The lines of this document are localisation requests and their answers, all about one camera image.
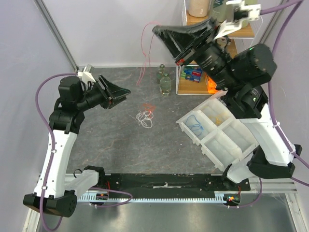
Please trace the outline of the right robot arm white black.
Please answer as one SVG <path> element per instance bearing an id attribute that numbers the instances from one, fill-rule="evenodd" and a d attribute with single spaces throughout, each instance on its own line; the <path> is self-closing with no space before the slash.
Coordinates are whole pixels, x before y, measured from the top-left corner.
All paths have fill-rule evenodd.
<path id="1" fill-rule="evenodd" d="M 269 95 L 262 88 L 277 68 L 270 48 L 260 43 L 231 57 L 217 43 L 219 28 L 214 19 L 191 26 L 157 25 L 152 32 L 164 43 L 177 65 L 196 62 L 216 83 L 216 89 L 225 92 L 222 101 L 258 142 L 250 158 L 226 167 L 222 187 L 233 190 L 252 176 L 291 178 L 295 170 L 293 159 L 300 155 L 302 147 L 288 142 L 271 119 Z"/>

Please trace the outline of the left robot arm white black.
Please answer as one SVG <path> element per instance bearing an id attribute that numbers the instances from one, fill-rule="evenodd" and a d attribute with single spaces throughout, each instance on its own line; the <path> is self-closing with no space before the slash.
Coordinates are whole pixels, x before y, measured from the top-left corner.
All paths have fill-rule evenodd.
<path id="1" fill-rule="evenodd" d="M 54 110 L 49 120 L 44 120 L 49 141 L 41 176 L 33 193 L 24 196 L 23 204 L 39 213 L 69 218 L 84 193 L 106 185 L 104 169 L 95 166 L 85 167 L 78 177 L 65 184 L 69 157 L 85 119 L 84 112 L 98 105 L 111 109 L 126 100 L 131 91 L 102 75 L 83 80 L 76 74 L 65 75 L 58 91 Z"/>

